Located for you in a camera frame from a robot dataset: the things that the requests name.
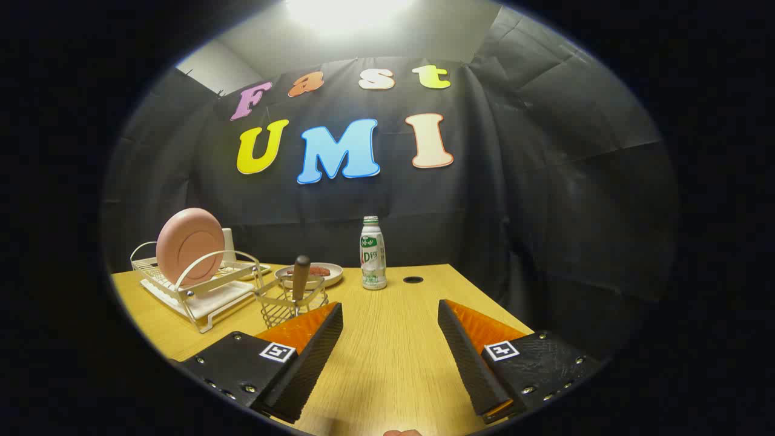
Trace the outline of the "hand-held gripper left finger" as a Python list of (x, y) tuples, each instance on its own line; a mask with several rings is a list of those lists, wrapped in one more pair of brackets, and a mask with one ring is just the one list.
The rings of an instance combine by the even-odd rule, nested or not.
[(230, 402), (294, 424), (343, 324), (343, 305), (333, 302), (257, 335), (233, 331), (186, 360), (170, 362)]

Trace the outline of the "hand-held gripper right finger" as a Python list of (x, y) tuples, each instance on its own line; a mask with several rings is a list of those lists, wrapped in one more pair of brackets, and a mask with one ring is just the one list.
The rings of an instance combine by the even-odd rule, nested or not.
[(602, 365), (554, 333), (525, 333), (453, 300), (440, 300), (437, 321), (486, 424), (558, 400)]

